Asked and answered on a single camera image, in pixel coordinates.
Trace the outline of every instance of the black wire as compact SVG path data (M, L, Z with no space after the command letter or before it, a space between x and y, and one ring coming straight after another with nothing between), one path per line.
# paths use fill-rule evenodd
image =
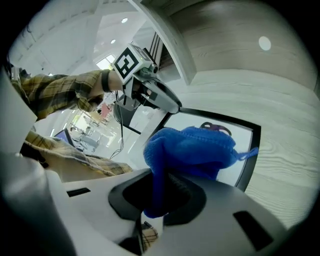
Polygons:
M124 123L122 119L122 113L120 106L118 105L119 103L119 97L118 97L118 91L115 92L115 100L116 100L116 108L118 110L118 113L120 115L120 128L121 128L121 142L120 142L120 149L115 150L112 155L110 156L110 159L114 158L117 156L123 149L124 149Z

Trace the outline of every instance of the window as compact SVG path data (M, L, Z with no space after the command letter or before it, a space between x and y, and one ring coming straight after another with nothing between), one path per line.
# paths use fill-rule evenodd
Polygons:
M112 66L111 63L115 61L115 57L110 54L107 57L103 58L100 60L96 65L101 69L101 70L111 70Z
M106 57L106 59L107 59L110 63L112 63L112 62L115 61L116 58L115 58L112 54L110 54L110 55L108 55L108 56Z

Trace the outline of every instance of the ceiling light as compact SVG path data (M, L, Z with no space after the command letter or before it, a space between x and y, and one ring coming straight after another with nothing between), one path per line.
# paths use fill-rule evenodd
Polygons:
M269 38L266 36L261 36L259 38L259 46L261 47L262 50L269 51L271 48L271 42Z

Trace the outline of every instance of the blue cloth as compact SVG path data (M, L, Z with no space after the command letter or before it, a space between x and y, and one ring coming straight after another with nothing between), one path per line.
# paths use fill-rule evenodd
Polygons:
M182 131L163 128L148 141L144 160L153 173L152 209L144 213L159 217L164 199L165 172L183 172L215 180L220 169L258 154L258 148L237 153L231 136L222 131L188 127Z

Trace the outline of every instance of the robotic arm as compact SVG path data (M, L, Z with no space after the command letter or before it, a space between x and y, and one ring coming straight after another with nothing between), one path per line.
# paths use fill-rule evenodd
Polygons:
M123 83L124 97L118 102L132 111L140 105L176 114L182 107L175 93L157 78L158 66L147 52L128 44L112 64Z

